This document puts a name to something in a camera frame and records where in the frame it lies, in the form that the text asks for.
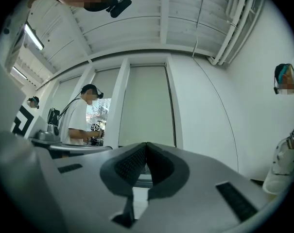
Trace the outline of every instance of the fluorescent light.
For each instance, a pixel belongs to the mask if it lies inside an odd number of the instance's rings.
[[[23,75],[20,71],[18,71],[15,67],[13,67],[13,69],[24,79],[27,79],[27,77],[25,75]]]
[[[36,46],[39,48],[39,50],[42,50],[44,48],[43,44],[39,40],[39,38],[35,35],[32,28],[30,27],[29,23],[26,22],[25,24],[25,31],[30,36],[32,41],[36,44]]]

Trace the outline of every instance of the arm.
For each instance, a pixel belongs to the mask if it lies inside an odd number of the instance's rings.
[[[72,139],[86,139],[90,137],[99,138],[101,132],[100,131],[83,131],[76,129],[69,129],[69,137]]]

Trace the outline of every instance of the cable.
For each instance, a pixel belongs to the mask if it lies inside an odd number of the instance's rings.
[[[205,71],[203,70],[203,68],[200,66],[199,63],[196,62],[196,64],[202,69],[202,71],[205,73]],[[214,86],[213,82],[210,80],[209,76],[205,73],[206,77],[208,78],[209,82],[212,84],[212,86],[214,87],[220,101],[221,101],[221,104],[223,105],[223,108],[225,110],[225,106],[224,106],[224,103],[216,89],[216,87]],[[239,172],[239,158],[238,158],[238,150],[237,150],[237,147],[236,147],[236,142],[235,142],[235,137],[234,137],[234,133],[233,133],[233,129],[232,129],[232,125],[231,125],[231,122],[230,122],[230,119],[229,119],[229,116],[228,116],[228,113],[226,112],[225,110],[225,114],[226,114],[226,117],[228,118],[228,121],[229,121],[229,124],[230,124],[230,128],[231,128],[231,131],[232,131],[232,135],[233,135],[233,140],[234,140],[234,145],[235,145],[235,152],[236,152],[236,159],[237,159],[237,164],[238,164],[238,172]]]

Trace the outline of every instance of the roller blind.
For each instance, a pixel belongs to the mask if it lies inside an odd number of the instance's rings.
[[[53,97],[51,108],[55,108],[56,110],[59,110],[60,112],[63,111],[66,105],[70,102],[69,99],[79,79],[80,77],[76,77],[76,78],[60,83]]]
[[[164,67],[131,67],[119,146],[138,142],[174,146],[171,101]]]
[[[92,84],[104,93],[104,99],[112,98],[120,68],[100,71],[95,74]]]

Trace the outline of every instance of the ceiling beam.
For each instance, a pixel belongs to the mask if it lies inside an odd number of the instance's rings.
[[[158,43],[139,43],[139,44],[132,44],[129,46],[110,48],[108,50],[93,53],[89,57],[91,59],[96,59],[96,58],[103,57],[103,56],[110,55],[110,54],[114,54],[114,53],[122,53],[125,51],[137,51],[137,50],[154,50],[155,52],[157,50],[176,50],[176,51],[184,51],[184,52],[192,53],[193,47],[186,47],[186,46],[181,46],[181,45],[161,44],[159,42]],[[200,48],[195,49],[195,53],[198,53],[201,55],[206,55],[206,56],[211,56],[211,57],[216,56],[216,54],[214,52],[210,52],[208,50],[203,50]],[[71,68],[74,68],[75,66],[77,66],[78,64],[83,63],[83,62],[86,62],[85,58],[80,58],[80,59],[75,60],[74,63],[72,63],[70,66],[62,68],[57,73],[55,73],[53,76],[49,77],[49,79],[46,80],[45,82],[43,82],[43,84],[40,87],[44,86],[50,80],[60,76],[62,73],[68,71]]]
[[[83,36],[80,27],[71,12],[71,9],[63,4],[58,4],[57,8],[64,23],[68,26],[70,35],[73,37],[74,41],[79,45],[82,54],[84,55],[84,57],[87,58],[88,62],[92,63],[92,60],[88,57],[92,54],[92,49],[90,48],[89,44],[87,43],[87,40]]]
[[[37,87],[39,87],[43,80],[37,76],[27,65],[20,59],[16,61],[14,67],[17,68],[21,73],[23,73],[31,82],[33,82]]]
[[[40,53],[40,51],[36,48],[34,43],[28,43],[26,44],[26,47],[29,49],[29,51],[35,56],[35,58],[38,59],[39,62],[41,62],[41,64],[43,66],[45,66],[45,68],[47,70],[49,70],[52,74],[54,74],[56,72],[56,69],[47,61],[46,58],[44,58],[44,56]]]
[[[161,0],[160,42],[166,44],[170,0]]]

